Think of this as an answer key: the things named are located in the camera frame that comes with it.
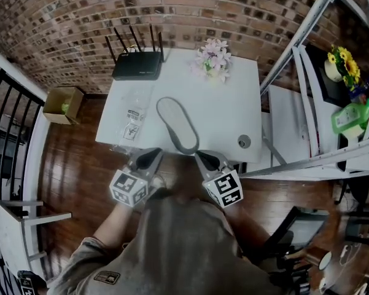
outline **shirt sleeve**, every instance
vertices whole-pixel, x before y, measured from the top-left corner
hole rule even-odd
[[[47,295],[77,294],[77,288],[95,270],[111,261],[104,245],[95,238],[85,238],[72,254],[67,266],[52,283]]]

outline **router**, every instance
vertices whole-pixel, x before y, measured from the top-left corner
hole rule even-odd
[[[157,80],[160,75],[161,64],[164,62],[164,52],[162,48],[162,37],[161,32],[158,33],[158,42],[160,44],[160,51],[155,51],[153,28],[149,26],[150,34],[152,36],[152,52],[143,52],[138,40],[134,34],[133,28],[130,25],[130,31],[135,39],[138,52],[129,52],[125,46],[123,39],[117,32],[116,28],[114,31],[120,43],[123,45],[124,51],[117,57],[115,57],[111,43],[108,37],[105,36],[106,43],[108,44],[109,51],[111,52],[112,59],[115,63],[115,68],[112,73],[112,77],[117,81],[135,81],[135,80]]]

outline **antenna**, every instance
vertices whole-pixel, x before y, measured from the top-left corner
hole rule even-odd
[[[115,31],[115,33],[116,33],[117,38],[119,39],[119,41],[122,43],[122,45],[123,45],[123,48],[124,48],[125,52],[126,52],[126,53],[128,53],[127,47],[125,47],[125,44],[124,44],[124,42],[123,42],[123,39],[122,39],[122,38],[120,37],[120,35],[118,34],[118,32],[117,32],[116,28],[113,28],[113,30]]]
[[[133,35],[134,39],[135,39],[135,43],[136,43],[136,45],[137,45],[137,47],[139,49],[139,52],[142,52],[141,46],[139,46],[138,40],[136,39],[136,36],[134,34],[134,31],[133,31],[133,28],[132,28],[131,25],[130,25],[130,31],[131,31],[131,34]]]
[[[106,43],[108,44],[109,51],[111,52],[112,59],[113,59],[114,63],[116,64],[116,58],[115,58],[115,55],[113,53],[111,43],[109,42],[109,38],[105,36],[105,40],[106,40]]]
[[[161,36],[161,32],[158,33],[158,42],[160,43],[161,61],[164,62],[164,50],[162,49],[162,36]]]
[[[155,51],[155,44],[154,44],[154,37],[153,37],[153,28],[152,25],[149,25],[150,28],[150,35],[152,36],[152,45],[153,45],[153,51]]]

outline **cube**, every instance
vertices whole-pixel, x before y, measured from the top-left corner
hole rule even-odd
[[[149,194],[146,180],[121,170],[116,171],[109,188],[113,199],[129,207],[134,207]]]
[[[222,208],[226,208],[244,198],[236,170],[220,175],[213,180],[205,181],[203,187],[206,188],[212,199]]]

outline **wooden table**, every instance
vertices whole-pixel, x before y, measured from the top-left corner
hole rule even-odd
[[[113,81],[96,136],[97,142],[133,148],[160,147],[177,153],[165,124],[157,114],[162,97],[176,99],[186,110],[200,139],[199,149],[224,154],[238,162],[260,161],[262,121],[257,62],[232,58],[226,83],[207,81],[191,73],[194,50],[168,49],[156,81]],[[138,136],[123,138],[127,110],[141,98],[146,117]],[[238,138],[247,135],[251,145],[243,149]]]
[[[54,214],[40,218],[21,219],[8,207],[41,206],[43,201],[0,200],[0,250],[7,268],[17,277],[19,270],[32,271],[30,262],[46,256],[46,252],[29,255],[25,240],[25,226],[60,221],[71,217],[71,213]]]

